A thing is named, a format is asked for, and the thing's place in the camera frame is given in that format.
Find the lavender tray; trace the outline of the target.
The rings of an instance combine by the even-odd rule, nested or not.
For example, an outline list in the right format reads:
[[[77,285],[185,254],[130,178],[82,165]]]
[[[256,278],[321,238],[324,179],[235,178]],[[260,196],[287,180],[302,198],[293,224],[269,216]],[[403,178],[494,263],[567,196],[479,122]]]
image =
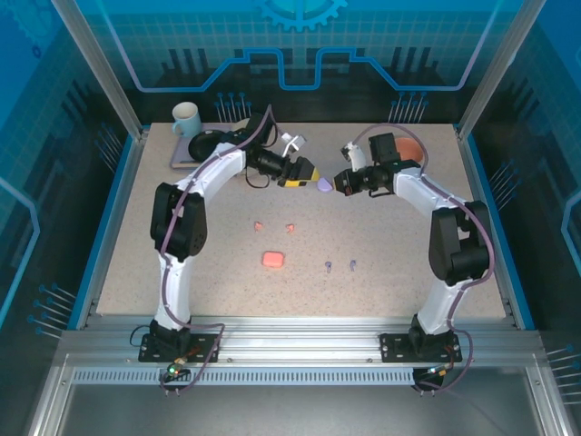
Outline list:
[[[188,144],[191,141],[192,137],[183,137],[180,138],[176,144],[174,149],[172,158],[170,160],[170,167],[174,164],[186,164],[186,163],[194,163],[192,158],[188,154]]]

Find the aluminium side rail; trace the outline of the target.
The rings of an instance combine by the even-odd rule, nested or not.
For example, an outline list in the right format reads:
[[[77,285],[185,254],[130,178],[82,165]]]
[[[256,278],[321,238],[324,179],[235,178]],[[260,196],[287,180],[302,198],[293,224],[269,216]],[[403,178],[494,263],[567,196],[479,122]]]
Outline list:
[[[99,298],[102,291],[145,141],[127,139],[123,148],[67,324],[68,330],[84,328],[93,300]]]
[[[473,153],[473,147],[468,139],[458,138],[458,148],[465,166],[468,183],[475,200],[482,201],[488,209],[490,221],[489,236],[493,243],[495,252],[494,282],[498,287],[498,292],[503,305],[503,310],[508,318],[508,324],[517,330],[523,330],[526,326],[522,323],[522,317],[515,301],[515,293],[512,285],[510,273],[502,251],[502,244],[498,237],[495,214],[493,211],[493,201],[488,194],[487,180],[483,171],[483,166],[477,154]]]

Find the right aluminium frame post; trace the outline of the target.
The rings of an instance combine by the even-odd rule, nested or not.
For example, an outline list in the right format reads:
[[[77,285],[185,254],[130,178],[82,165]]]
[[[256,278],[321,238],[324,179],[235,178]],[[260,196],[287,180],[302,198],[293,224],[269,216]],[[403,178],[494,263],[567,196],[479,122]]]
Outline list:
[[[547,0],[523,0],[514,20],[468,103],[457,127],[457,138],[466,142],[497,90]]]

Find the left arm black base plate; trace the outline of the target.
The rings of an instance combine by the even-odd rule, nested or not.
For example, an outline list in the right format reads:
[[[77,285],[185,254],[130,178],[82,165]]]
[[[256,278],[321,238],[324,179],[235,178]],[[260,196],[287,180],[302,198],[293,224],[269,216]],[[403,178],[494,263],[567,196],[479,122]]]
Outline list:
[[[183,358],[187,362],[202,363],[210,353],[216,334],[192,334],[185,346],[170,344],[145,334],[139,346],[139,362],[174,362]]]

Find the grey metal bottom tray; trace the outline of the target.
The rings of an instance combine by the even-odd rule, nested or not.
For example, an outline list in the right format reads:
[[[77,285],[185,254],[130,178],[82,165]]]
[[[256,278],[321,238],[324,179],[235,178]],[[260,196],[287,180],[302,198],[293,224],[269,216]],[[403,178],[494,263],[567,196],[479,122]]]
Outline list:
[[[546,381],[475,369],[452,390],[406,386],[208,386],[165,397],[146,385],[63,387],[40,403],[45,372],[14,396],[44,436],[581,436],[581,406]]]

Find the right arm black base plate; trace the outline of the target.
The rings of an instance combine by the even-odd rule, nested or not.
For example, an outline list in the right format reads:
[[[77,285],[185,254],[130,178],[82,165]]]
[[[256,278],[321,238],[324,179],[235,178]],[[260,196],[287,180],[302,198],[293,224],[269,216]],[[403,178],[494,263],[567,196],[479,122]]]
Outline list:
[[[382,333],[379,351],[384,363],[462,362],[459,340],[453,332],[426,337],[411,333]]]

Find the aluminium mounting rail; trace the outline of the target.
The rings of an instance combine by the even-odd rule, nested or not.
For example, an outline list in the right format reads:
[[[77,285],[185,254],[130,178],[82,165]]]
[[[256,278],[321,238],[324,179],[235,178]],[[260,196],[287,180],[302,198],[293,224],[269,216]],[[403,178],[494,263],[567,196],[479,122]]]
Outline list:
[[[403,317],[195,317],[193,323],[223,333],[221,367],[377,366],[379,336],[406,333]],[[80,331],[62,334],[54,364],[129,367],[137,348],[129,343],[138,316],[92,316]],[[474,348],[476,367],[527,367],[547,362],[541,336],[507,319],[460,320],[460,346]]]

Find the left aluminium frame post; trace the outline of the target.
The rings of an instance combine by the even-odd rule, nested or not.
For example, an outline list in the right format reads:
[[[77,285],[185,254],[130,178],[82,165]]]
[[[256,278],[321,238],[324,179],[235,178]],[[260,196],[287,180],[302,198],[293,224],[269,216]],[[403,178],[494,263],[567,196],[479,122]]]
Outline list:
[[[118,81],[101,46],[98,44],[79,6],[74,0],[51,0],[67,31],[74,39],[85,62],[102,87],[127,133],[137,142],[142,139],[143,127]]]

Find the orange cup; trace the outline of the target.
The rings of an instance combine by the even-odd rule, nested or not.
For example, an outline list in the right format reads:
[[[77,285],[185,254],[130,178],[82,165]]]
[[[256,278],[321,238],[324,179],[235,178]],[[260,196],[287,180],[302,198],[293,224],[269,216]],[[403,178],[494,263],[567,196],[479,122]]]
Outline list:
[[[418,164],[423,162],[423,149],[413,138],[398,137],[395,139],[395,145],[402,161],[412,160]]]

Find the black plate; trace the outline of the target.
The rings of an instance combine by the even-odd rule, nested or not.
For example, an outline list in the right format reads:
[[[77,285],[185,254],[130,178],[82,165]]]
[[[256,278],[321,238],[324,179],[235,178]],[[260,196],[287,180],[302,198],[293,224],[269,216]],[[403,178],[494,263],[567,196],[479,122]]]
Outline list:
[[[195,135],[188,144],[188,154],[197,163],[203,163],[215,150],[216,146],[222,142],[225,135],[220,130],[205,130]]]

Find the right aluminium side rail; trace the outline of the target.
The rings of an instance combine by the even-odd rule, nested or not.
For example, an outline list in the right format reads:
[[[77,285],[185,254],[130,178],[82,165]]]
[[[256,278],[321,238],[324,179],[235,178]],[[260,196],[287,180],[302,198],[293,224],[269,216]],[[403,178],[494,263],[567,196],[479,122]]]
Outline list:
[[[493,243],[495,252],[494,282],[498,287],[498,292],[503,305],[503,310],[508,318],[508,324],[517,330],[523,330],[526,326],[522,323],[522,317],[515,301],[515,293],[512,285],[510,273],[502,251],[502,244],[498,237],[495,214],[493,211],[493,201],[488,194],[487,180],[483,171],[483,166],[477,154],[473,153],[473,147],[468,139],[458,138],[458,148],[465,166],[468,183],[475,200],[482,201],[488,209],[490,221],[489,236]]]

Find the light blue mug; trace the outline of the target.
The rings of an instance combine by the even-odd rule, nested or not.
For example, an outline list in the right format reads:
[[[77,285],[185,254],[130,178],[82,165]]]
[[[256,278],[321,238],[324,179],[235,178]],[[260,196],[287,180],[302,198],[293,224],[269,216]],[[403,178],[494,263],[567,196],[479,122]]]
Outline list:
[[[182,102],[172,109],[172,131],[180,137],[194,137],[202,130],[199,108],[195,103]]]

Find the left aluminium side rail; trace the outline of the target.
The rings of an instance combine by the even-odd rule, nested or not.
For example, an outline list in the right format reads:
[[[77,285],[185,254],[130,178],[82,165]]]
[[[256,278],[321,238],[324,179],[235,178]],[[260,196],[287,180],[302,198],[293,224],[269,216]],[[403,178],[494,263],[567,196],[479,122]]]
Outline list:
[[[127,139],[123,148],[67,324],[68,330],[84,328],[93,300],[99,298],[102,291],[145,141]]]

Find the aluminium frame post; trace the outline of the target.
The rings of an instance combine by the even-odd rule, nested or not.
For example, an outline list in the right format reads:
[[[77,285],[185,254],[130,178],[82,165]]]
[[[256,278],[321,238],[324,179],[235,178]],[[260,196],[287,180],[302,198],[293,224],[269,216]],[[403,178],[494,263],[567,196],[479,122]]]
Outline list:
[[[457,138],[466,142],[497,90],[547,0],[523,0],[514,20],[468,103],[457,127]]]
[[[127,133],[137,142],[142,139],[143,127],[118,81],[101,46],[98,44],[79,6],[74,0],[51,0],[67,31],[74,39],[85,62],[102,87]]]

